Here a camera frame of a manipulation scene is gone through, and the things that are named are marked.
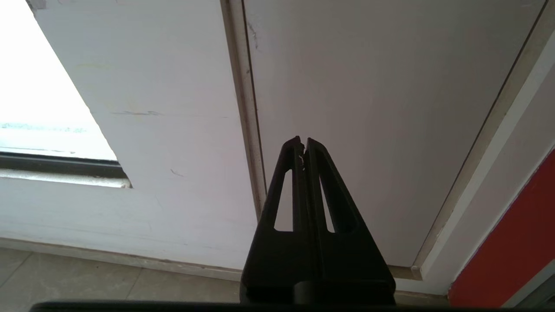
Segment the gray tile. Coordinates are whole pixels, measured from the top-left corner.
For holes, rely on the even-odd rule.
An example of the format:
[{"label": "gray tile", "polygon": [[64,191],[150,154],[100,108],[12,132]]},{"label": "gray tile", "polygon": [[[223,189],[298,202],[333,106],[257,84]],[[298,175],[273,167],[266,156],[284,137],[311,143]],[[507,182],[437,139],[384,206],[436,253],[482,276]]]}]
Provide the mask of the gray tile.
[{"label": "gray tile", "polygon": [[57,299],[125,299],[140,269],[64,256],[32,254],[0,288],[0,311],[23,312]]},{"label": "gray tile", "polygon": [[0,248],[0,285],[21,265],[31,254],[28,251]]},{"label": "gray tile", "polygon": [[143,269],[127,299],[239,302],[239,283]]}]

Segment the tile floor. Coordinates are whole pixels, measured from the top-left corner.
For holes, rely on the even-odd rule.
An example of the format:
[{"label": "tile floor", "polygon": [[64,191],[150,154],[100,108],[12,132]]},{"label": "tile floor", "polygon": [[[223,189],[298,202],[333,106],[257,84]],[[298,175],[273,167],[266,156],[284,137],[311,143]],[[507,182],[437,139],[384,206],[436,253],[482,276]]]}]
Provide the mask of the tile floor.
[{"label": "tile floor", "polygon": [[239,283],[0,248],[0,311],[57,299],[238,302]]}]

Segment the window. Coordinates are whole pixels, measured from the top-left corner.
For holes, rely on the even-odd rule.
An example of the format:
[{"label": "window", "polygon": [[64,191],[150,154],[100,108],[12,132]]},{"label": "window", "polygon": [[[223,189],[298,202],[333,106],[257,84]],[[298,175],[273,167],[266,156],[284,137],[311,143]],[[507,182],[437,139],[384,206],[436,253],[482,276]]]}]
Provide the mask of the window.
[{"label": "window", "polygon": [[0,42],[0,167],[103,177],[109,169],[108,176],[121,177],[114,152],[24,0],[3,3]]}]

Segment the black plastic object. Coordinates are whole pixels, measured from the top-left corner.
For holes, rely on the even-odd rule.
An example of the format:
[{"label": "black plastic object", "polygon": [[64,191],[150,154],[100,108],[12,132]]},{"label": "black plastic object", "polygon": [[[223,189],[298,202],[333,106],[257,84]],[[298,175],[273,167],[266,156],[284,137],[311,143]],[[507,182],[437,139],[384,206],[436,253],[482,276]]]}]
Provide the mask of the black plastic object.
[{"label": "black plastic object", "polygon": [[[292,170],[293,231],[274,229]],[[327,230],[324,190],[335,233]],[[326,148],[281,148],[241,278],[241,303],[395,305],[395,281]]]}]

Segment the red wall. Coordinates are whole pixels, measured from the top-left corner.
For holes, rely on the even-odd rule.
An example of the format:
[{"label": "red wall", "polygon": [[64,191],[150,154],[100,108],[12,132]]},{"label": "red wall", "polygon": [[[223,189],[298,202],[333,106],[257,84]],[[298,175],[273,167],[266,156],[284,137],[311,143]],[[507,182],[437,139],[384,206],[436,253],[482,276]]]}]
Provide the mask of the red wall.
[{"label": "red wall", "polygon": [[500,307],[555,259],[555,152],[449,290],[453,306]]}]

